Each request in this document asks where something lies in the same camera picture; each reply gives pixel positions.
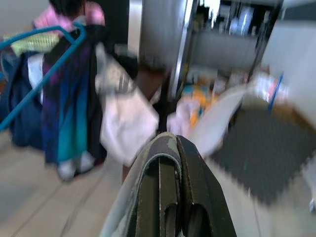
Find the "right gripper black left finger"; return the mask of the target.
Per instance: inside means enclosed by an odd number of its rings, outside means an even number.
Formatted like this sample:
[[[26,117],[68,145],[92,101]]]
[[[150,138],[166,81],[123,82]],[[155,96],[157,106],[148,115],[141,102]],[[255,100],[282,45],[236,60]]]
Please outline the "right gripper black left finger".
[[[180,180],[176,162],[159,155],[148,166],[139,189],[137,237],[177,237],[180,233]]]

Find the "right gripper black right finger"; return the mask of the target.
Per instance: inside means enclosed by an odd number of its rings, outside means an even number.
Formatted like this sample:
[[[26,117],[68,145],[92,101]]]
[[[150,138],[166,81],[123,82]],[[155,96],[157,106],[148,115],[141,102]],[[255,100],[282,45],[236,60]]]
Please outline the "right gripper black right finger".
[[[186,237],[235,237],[221,185],[196,146],[177,137],[182,161],[182,232]]]

